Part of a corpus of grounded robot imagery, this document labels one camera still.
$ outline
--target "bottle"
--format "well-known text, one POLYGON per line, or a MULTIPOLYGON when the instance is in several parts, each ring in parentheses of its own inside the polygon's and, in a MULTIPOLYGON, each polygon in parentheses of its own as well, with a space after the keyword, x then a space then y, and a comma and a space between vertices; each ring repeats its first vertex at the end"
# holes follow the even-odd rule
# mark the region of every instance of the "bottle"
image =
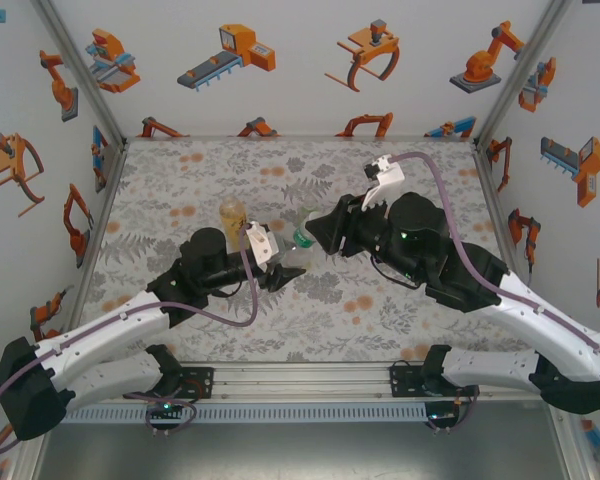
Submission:
POLYGON ((306 225, 308 221, 321 217, 322 213, 316 209, 306 209, 305 211, 308 211, 309 213, 305 216, 304 220, 302 220, 300 226, 296 228, 295 232, 293 232, 293 241, 301 248, 311 248, 316 242, 316 239, 309 233, 306 225))
POLYGON ((312 247, 301 247, 277 233, 275 238, 278 244, 278 253, 269 262, 279 263, 285 268, 304 268, 305 270, 309 268, 313 259, 312 247))
MULTIPOLYGON (((229 246, 233 251, 240 250, 240 229, 247 223, 247 209, 233 195, 225 197, 220 204, 220 219, 227 235, 229 246)), ((249 239, 245 235, 245 247, 249 247, 249 239)))
POLYGON ((306 228, 309 220, 322 216, 322 213, 315 208, 302 207, 300 210, 304 215, 304 220, 300 226, 293 232, 293 241, 289 242, 276 234, 279 253, 272 259, 287 268, 304 268, 308 270, 311 266, 311 260, 315 253, 316 239, 306 228))

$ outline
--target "purple cable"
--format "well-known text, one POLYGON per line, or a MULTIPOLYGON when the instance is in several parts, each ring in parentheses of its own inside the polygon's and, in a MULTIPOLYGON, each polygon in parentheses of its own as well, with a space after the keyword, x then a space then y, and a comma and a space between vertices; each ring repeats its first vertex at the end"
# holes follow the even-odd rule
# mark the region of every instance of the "purple cable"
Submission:
MULTIPOLYGON (((491 292, 495 293, 496 295, 510 298, 511 300, 515 300, 520 303, 524 303, 525 305, 531 307, 533 310, 538 310, 538 308, 541 307, 540 304, 534 302, 533 300, 531 300, 529 298, 521 297, 520 295, 516 295, 515 293, 511 293, 506 290, 503 290, 502 288, 492 284, 487 279, 485 279, 482 275, 480 275, 480 273, 475 269, 475 267, 471 263, 471 260, 467 256, 467 252, 465 251, 464 246, 462 245, 460 233, 458 233, 458 227, 456 225, 455 217, 453 215, 453 209, 451 208, 451 201, 449 199, 449 194, 447 193, 447 189, 444 186, 444 180, 442 180, 442 175, 440 174, 440 170, 438 169, 438 167, 434 163, 434 161, 431 159, 431 157, 424 152, 407 152, 407 153, 403 153, 401 155, 396 155, 396 156, 391 157, 389 159, 389 163, 396 163, 396 162, 399 162, 400 160, 406 160, 406 159, 410 159, 410 158, 419 158, 419 159, 423 160, 429 167, 429 170, 431 170, 431 173, 433 174, 433 178, 435 179, 436 185, 438 187, 438 192, 440 193, 440 199, 442 200, 442 206, 444 208, 445 216, 447 217, 447 224, 449 225, 449 233, 451 234, 451 239, 453 240, 453 244, 455 245, 458 255, 460 256, 460 260, 462 260, 462 264, 469 271, 471 276, 473 278, 475 278, 476 281, 480 285, 485 287, 487 290, 490 290, 491 292)), ((569 332, 573 333, 576 337, 578 337, 580 340, 585 342, 588 346, 593 348, 594 352, 600 353, 600 345, 597 342, 595 342, 594 340, 592 340, 591 338, 589 338, 588 335, 581 332, 578 328, 574 327, 569 322, 565 321, 560 316, 556 315, 555 313, 553 313, 550 310, 546 310, 543 308, 542 314, 544 316, 546 316, 547 318, 553 320, 554 322, 556 322, 558 325, 565 328, 569 332)))
MULTIPOLYGON (((47 353, 45 353, 44 355, 42 355, 41 357, 38 357, 35 360, 32 360, 27 365, 25 365, 20 370, 18 370, 16 373, 14 373, 11 377, 9 377, 7 379, 7 381, 4 382, 4 384, 2 384, 2 386, 0 386, 0 397, 2 397, 2 395, 4 395, 4 392, 6 392, 7 389, 9 389, 9 387, 11 387, 18 379, 20 379, 28 371, 30 371, 34 367, 40 365, 41 363, 45 362, 46 360, 51 358, 53 355, 62 354, 62 350, 70 347, 77 341, 82 340, 83 338, 85 338, 89 335, 92 335, 93 333, 103 329, 104 327, 106 327, 108 325, 111 325, 114 322, 117 322, 118 320, 120 320, 120 318, 123 314, 128 317, 130 315, 134 315, 136 313, 143 312, 145 310, 149 310, 152 308, 180 308, 182 310, 187 310, 192 313, 203 315, 205 317, 210 318, 211 320, 215 320, 217 322, 223 323, 225 325, 229 325, 231 327, 248 327, 248 326, 252 325, 258 314, 258 291, 256 290, 256 282, 255 282, 255 279, 253 278, 253 272, 251 272, 251 266, 249 265, 249 258, 247 257, 247 248, 246 248, 246 243, 245 243, 245 239, 244 239, 245 232, 247 231, 248 228, 250 228, 249 224, 244 225, 240 229, 240 234, 239 234, 240 257, 242 258, 242 263, 244 264, 245 272, 247 274, 247 281, 249 282, 249 287, 251 289, 251 301, 253 303, 253 307, 251 310, 251 316, 249 317, 248 320, 246 320, 245 322, 236 322, 233 320, 222 318, 214 313, 206 312, 199 308, 192 307, 191 305, 186 305, 184 303, 178 303, 178 302, 154 302, 154 303, 148 303, 145 305, 140 305, 139 307, 131 308, 124 313, 114 315, 113 317, 106 319, 105 321, 99 323, 98 325, 94 325, 93 327, 88 328, 84 332, 76 335, 75 337, 68 339, 66 342, 61 343, 59 353, 56 353, 55 350, 50 350, 47 353)), ((153 398, 153 397, 145 397, 145 398, 151 399, 152 402, 160 401, 159 398, 153 398)), ((186 402, 184 400, 167 399, 167 401, 174 403, 174 404, 178 404, 178 405, 193 407, 193 405, 191 405, 190 402, 186 402)), ((191 421, 193 421, 194 418, 195 418, 195 413, 194 413, 194 415, 192 415, 191 421)), ((177 428, 174 428, 172 431, 175 431, 180 427, 184 428, 184 426, 187 425, 188 423, 190 423, 191 421, 184 422, 182 425, 178 426, 177 428)), ((15 447, 18 443, 20 443, 20 440, 16 439, 13 442, 11 442, 9 445, 7 445, 5 447, 1 447, 0 455, 8 452, 13 447, 15 447)))

